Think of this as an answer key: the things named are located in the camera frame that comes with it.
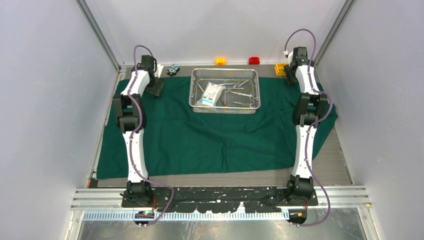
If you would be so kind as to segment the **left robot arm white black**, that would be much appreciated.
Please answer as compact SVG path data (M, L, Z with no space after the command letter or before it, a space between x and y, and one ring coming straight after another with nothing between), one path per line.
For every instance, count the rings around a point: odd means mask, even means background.
M136 63L124 90L113 96L112 108L116 126L121 131L127 153L128 175L126 190L121 194L125 205L148 207L153 202L153 190L145 163L143 137L147 125L142 95L157 83L157 60L142 55Z

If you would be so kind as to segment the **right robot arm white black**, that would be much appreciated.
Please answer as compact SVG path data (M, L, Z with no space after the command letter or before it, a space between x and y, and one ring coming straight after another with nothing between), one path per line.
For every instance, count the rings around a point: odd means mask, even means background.
M315 193L312 174L313 145L318 121L325 115L328 98L320 95L307 48L295 47L287 57L289 65L284 67L284 72L290 84L299 84L300 96L292 113L296 130L296 152L294 167L286 184L285 201L289 205L301 205Z

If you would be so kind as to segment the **green surgical cloth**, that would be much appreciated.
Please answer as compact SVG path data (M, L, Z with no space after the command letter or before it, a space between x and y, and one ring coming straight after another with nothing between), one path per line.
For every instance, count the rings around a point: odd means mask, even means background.
M147 124L143 135L150 176L263 171L293 167L296 156L294 106L298 84L259 79L261 105L254 114L194 112L190 78L170 77L160 96L142 95Z

